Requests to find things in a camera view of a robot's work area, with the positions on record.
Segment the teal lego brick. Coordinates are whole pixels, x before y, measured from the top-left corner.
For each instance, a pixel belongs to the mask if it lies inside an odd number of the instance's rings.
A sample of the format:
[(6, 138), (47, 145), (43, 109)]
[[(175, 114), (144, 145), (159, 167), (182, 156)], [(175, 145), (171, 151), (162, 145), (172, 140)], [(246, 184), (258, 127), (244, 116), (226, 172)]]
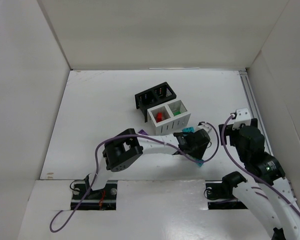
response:
[(188, 134), (188, 133), (194, 133), (195, 130), (193, 127), (186, 127), (184, 129), (182, 129), (182, 132)]

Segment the red lego block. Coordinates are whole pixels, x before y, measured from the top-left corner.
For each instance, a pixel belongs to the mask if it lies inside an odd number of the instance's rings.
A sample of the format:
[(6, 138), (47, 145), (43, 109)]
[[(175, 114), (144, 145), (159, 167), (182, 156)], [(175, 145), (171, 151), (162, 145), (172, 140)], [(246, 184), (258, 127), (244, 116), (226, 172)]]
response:
[(158, 112), (157, 115), (156, 115), (156, 122), (161, 122), (164, 120), (164, 115), (162, 112)]

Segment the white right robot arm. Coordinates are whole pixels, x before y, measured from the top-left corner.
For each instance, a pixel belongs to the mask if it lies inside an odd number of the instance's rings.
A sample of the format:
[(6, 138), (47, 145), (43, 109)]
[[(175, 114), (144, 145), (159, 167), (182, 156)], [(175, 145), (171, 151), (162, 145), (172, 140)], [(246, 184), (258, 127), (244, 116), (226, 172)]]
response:
[(263, 225), (271, 239), (300, 240), (300, 209), (279, 161), (265, 151), (265, 137), (251, 124), (242, 123), (238, 128), (224, 123), (220, 131), (221, 143), (235, 147), (240, 166), (230, 155), (230, 160), (251, 176), (267, 197), (262, 199), (248, 181), (233, 172), (222, 179), (227, 194), (238, 198)]

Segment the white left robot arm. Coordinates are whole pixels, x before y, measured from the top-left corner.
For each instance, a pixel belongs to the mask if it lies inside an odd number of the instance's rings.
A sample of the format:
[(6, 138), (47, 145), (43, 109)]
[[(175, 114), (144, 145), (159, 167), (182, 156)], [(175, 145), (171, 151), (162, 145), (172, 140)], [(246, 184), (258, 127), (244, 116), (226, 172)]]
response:
[(141, 135), (132, 128), (127, 129), (96, 148), (96, 172), (85, 177), (86, 190), (92, 192), (103, 189), (110, 179), (110, 173), (126, 170), (145, 154), (182, 155), (196, 163), (202, 162), (210, 141), (204, 129), (162, 136)]

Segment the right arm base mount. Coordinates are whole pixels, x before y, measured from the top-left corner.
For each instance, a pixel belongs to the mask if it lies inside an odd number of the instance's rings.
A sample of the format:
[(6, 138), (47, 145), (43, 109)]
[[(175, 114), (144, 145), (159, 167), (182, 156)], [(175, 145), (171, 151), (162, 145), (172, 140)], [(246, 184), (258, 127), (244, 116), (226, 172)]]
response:
[(208, 201), (208, 210), (245, 210), (247, 207), (222, 182), (205, 183), (204, 197)]

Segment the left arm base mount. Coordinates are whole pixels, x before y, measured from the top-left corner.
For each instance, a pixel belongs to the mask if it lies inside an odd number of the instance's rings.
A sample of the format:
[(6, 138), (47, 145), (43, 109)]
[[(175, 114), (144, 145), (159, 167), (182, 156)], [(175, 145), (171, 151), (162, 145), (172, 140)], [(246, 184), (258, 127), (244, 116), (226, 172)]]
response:
[[(79, 211), (113, 211), (116, 210), (118, 181), (108, 181), (105, 188), (100, 190), (91, 190), (85, 197), (81, 205), (78, 207)], [(72, 197), (70, 202), (70, 209), (74, 210), (79, 201), (86, 192), (83, 181), (73, 181), (70, 184), (72, 190)]]

